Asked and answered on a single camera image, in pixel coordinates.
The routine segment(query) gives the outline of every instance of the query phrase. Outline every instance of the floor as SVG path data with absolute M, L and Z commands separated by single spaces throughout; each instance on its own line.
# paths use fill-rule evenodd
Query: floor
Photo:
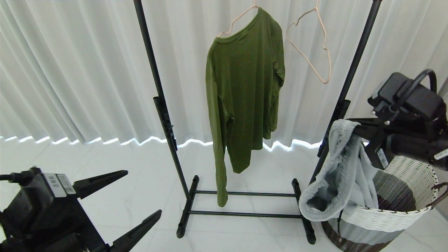
M 315 164 L 317 149 L 294 146 L 271 152 L 254 151 L 251 166 L 242 174 L 228 172 L 228 190 L 292 193 L 291 181 L 297 178 L 303 189 Z M 189 143 L 178 151 L 188 186 L 199 175 L 201 190 L 215 189 L 212 146 Z M 0 173 L 27 170 L 32 165 L 44 172 L 65 173 L 76 180 L 128 170 L 129 174 L 108 187 L 81 200 L 81 204 L 107 243 L 138 225 L 158 209 L 162 217 L 132 251 L 142 252 L 307 252 L 338 251 L 318 223 L 313 223 L 317 243 L 307 243 L 302 222 L 294 219 L 197 216 L 190 217 L 185 237 L 176 237 L 177 224 L 185 197 L 166 143 L 152 140 L 142 146 L 134 142 L 100 142 L 88 145 L 36 143 L 32 139 L 0 140 Z M 4 209 L 19 187 L 1 183 L 0 209 Z M 258 213 L 298 213 L 297 203 L 289 198 L 230 196 L 221 209 L 214 195 L 200 195 L 195 210 L 227 210 Z M 436 210 L 426 214 L 401 234 L 386 252 L 448 251 L 448 222 Z

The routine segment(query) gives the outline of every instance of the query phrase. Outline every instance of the light blue cloth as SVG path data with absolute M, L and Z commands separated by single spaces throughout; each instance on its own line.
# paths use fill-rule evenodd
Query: light blue cloth
M 344 213 L 351 214 L 356 206 L 378 208 L 373 167 L 353 130 L 358 122 L 335 121 L 328 136 L 329 157 L 316 181 L 300 196 L 301 214 L 310 221 L 322 222 Z

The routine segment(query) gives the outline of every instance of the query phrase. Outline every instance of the clothing rack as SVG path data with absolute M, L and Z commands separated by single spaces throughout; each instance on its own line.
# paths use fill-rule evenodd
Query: clothing rack
M 333 115 L 330 119 L 330 123 L 328 124 L 327 131 L 325 133 L 322 144 L 319 148 L 318 157 L 319 161 L 314 170 L 314 174 L 311 178 L 311 182 L 315 180 L 316 175 L 320 172 L 322 165 L 325 161 L 325 158 L 328 154 L 328 133 L 331 128 L 331 125 L 335 120 L 343 118 L 347 109 L 349 107 L 350 101 L 346 100 L 347 92 L 350 88 L 350 84 L 353 81 L 353 77 L 355 76 L 356 69 L 358 68 L 359 62 L 361 60 L 362 53 L 364 52 L 364 48 L 366 47 L 367 41 L 369 39 L 370 32 L 372 30 L 373 24 L 375 22 L 376 15 L 379 10 L 379 6 L 381 4 L 381 0 L 373 0 L 372 6 L 370 8 L 369 15 L 367 17 L 366 24 L 364 26 L 364 30 L 361 35 L 361 39 L 359 40 L 358 47 L 355 52 L 355 56 L 353 57 L 352 64 L 350 66 L 349 72 L 345 79 L 344 85 L 340 92 L 336 107 L 334 109 Z M 149 63 L 151 65 L 151 71 L 154 77 L 155 87 L 157 89 L 158 96 L 154 97 L 154 103 L 157 108 L 157 112 L 159 114 L 160 122 L 162 124 L 165 137 L 167 139 L 167 143 L 171 152 L 171 156 L 174 161 L 174 165 L 177 170 L 177 174 L 179 175 L 179 179 L 181 181 L 182 189 L 185 193 L 186 203 L 181 216 L 181 221 L 179 222 L 177 229 L 177 237 L 182 238 L 185 234 L 185 230 L 188 223 L 188 218 L 191 214 L 204 214 L 204 215 L 226 215 L 226 216 L 247 216 L 247 217 L 274 217 L 274 218 L 295 218 L 302 219 L 303 227 L 305 228 L 306 237 L 310 244 L 316 243 L 316 236 L 314 234 L 313 226 L 311 222 L 305 219 L 300 214 L 273 214 L 273 213 L 239 213 L 239 212 L 216 212 L 216 211 L 194 211 L 191 210 L 194 202 L 194 197 L 197 194 L 216 194 L 216 191 L 203 191 L 198 190 L 199 184 L 199 176 L 195 175 L 193 178 L 193 182 L 191 184 L 190 189 L 187 187 L 187 183 L 185 182 L 185 177 L 182 172 L 181 164 L 179 162 L 179 158 L 177 156 L 177 145 L 176 139 L 174 137 L 174 133 L 172 130 L 171 121 L 168 114 L 168 108 L 166 106 L 166 101 L 164 97 L 164 92 L 162 89 L 162 83 L 160 81 L 159 72 L 157 70 L 157 64 L 154 57 L 154 52 L 151 45 L 151 39 L 148 32 L 148 27 L 146 25 L 145 14 L 143 11 L 143 6 L 141 0 L 134 0 L 135 10 L 137 12 L 138 23 L 140 24 L 140 30 L 142 32 L 143 41 L 146 47 L 146 53 L 148 54 Z M 292 180 L 292 186 L 294 193 L 265 193 L 265 192 L 243 192 L 243 191 L 229 191 L 229 195 L 246 195 L 246 196 L 273 196 L 273 197 L 294 197 L 298 203 L 301 191 L 299 187 L 299 183 L 297 179 Z

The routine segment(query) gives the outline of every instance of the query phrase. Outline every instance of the curtain fold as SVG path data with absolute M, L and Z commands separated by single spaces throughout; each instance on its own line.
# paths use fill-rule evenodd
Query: curtain fold
M 211 141 L 205 63 L 213 39 L 252 0 L 144 0 L 148 30 L 179 144 Z M 283 33 L 314 1 L 258 0 Z M 280 91 L 275 141 L 321 140 L 341 91 L 371 1 L 320 1 L 333 75 L 324 85 L 284 40 L 286 77 Z M 0 135 L 49 136 L 53 141 L 164 139 L 152 97 L 157 96 L 132 1 L 0 2 Z M 448 99 L 448 2 L 383 1 L 347 99 L 349 117 L 369 117 L 366 102 L 393 72 L 413 78 L 432 68 Z M 235 22 L 243 28 L 256 14 Z M 327 76 L 323 32 L 315 13 L 288 37 Z

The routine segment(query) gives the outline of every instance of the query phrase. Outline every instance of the brown handle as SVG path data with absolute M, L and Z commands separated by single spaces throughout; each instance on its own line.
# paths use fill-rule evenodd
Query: brown handle
M 436 200 L 434 200 L 432 203 L 428 204 L 427 207 L 431 207 L 431 210 L 434 209 L 434 207 L 440 203 L 442 200 L 444 200 L 447 196 L 448 196 L 448 182 L 444 182 L 444 183 L 440 183 L 437 184 L 433 187 L 433 189 L 438 189 L 440 190 L 442 187 L 446 186 L 447 190 L 442 194 L 442 196 L 440 196 L 439 198 L 437 198 Z

